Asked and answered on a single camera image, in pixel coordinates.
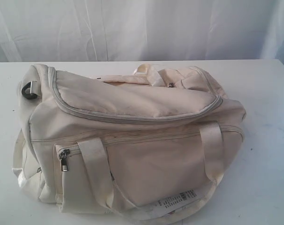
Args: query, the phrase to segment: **cream duffel bag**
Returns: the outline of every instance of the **cream duffel bag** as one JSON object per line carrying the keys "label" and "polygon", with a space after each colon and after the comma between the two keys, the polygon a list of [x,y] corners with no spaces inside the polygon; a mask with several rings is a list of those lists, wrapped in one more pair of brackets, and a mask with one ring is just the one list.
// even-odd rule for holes
{"label": "cream duffel bag", "polygon": [[34,65],[18,93],[13,171],[61,212],[174,223],[207,203],[243,141],[243,106],[198,67],[90,79]]}

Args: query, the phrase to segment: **white backdrop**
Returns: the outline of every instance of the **white backdrop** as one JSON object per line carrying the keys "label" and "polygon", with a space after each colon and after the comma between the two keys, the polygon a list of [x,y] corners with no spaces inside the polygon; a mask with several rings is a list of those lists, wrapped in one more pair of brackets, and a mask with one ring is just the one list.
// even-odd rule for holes
{"label": "white backdrop", "polygon": [[0,0],[0,61],[284,63],[284,0]]}

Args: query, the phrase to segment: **metal ring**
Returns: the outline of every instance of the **metal ring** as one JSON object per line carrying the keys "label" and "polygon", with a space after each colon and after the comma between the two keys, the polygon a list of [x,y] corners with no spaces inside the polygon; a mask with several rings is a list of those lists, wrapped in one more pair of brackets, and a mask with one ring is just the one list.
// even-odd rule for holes
{"label": "metal ring", "polygon": [[23,88],[22,88],[22,95],[28,100],[36,99],[38,97],[37,94],[34,93],[26,93],[25,91],[31,88],[31,82],[27,83]]}

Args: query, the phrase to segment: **table surface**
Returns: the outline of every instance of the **table surface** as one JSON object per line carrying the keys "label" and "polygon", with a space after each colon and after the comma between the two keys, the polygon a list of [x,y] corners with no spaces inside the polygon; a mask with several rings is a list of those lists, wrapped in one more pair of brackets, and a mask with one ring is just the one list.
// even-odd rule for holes
{"label": "table surface", "polygon": [[[142,62],[46,62],[79,75],[131,74]],[[246,138],[208,204],[178,224],[284,225],[284,66],[278,60],[151,62],[170,68],[198,66],[247,111]],[[0,225],[129,224],[115,215],[59,213],[55,204],[25,196],[11,171],[20,129],[16,86],[32,63],[0,63]]]}

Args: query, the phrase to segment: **metal zipper pull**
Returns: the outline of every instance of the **metal zipper pull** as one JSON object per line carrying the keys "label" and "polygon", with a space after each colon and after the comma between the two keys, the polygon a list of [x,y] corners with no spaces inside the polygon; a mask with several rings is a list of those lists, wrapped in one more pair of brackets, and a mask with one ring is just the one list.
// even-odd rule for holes
{"label": "metal zipper pull", "polygon": [[174,83],[170,82],[169,85],[168,85],[168,88],[174,88],[174,87],[175,87]]}
{"label": "metal zipper pull", "polygon": [[61,171],[66,172],[69,171],[67,155],[70,154],[70,149],[64,149],[61,153],[59,153],[59,159],[61,161]]}

